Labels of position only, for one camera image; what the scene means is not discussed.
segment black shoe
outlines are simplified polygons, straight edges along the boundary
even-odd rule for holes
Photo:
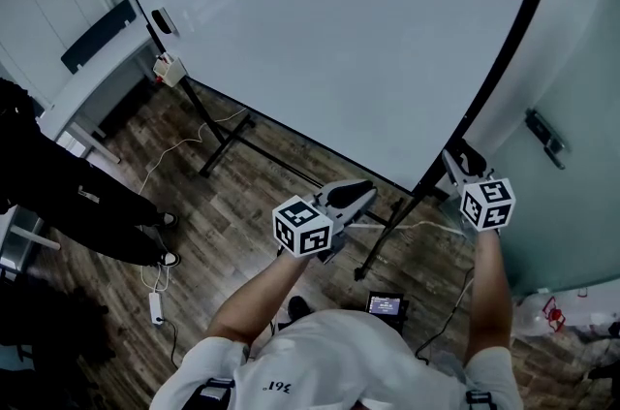
[[[162,212],[159,214],[160,222],[155,226],[164,229],[173,229],[178,224],[178,216],[169,212]]]
[[[312,309],[302,297],[292,297],[289,301],[288,312],[291,322],[296,322],[302,317],[310,315],[312,313]]]
[[[181,263],[181,256],[171,251],[164,252],[157,263],[164,267],[176,267]]]

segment small screen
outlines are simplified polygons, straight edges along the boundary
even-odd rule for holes
[[[375,315],[398,315],[399,308],[400,298],[372,297],[368,312]]]

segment whiteboard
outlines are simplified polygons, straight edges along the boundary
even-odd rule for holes
[[[522,0],[139,2],[167,9],[178,33],[158,34],[193,79],[413,190]]]

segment power strip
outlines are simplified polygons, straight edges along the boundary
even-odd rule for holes
[[[164,324],[164,312],[162,311],[162,297],[159,293],[149,293],[148,302],[151,307],[151,322],[155,326]]]

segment white t-shirt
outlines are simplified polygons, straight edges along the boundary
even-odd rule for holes
[[[247,345],[221,337],[201,341],[151,409],[182,409],[212,377],[234,379],[230,410],[349,410],[357,401],[370,410],[468,410],[470,390],[491,393],[498,410],[523,408],[506,348],[476,354],[463,384],[416,360],[396,331],[363,312],[313,313],[274,335],[253,362],[247,353]]]

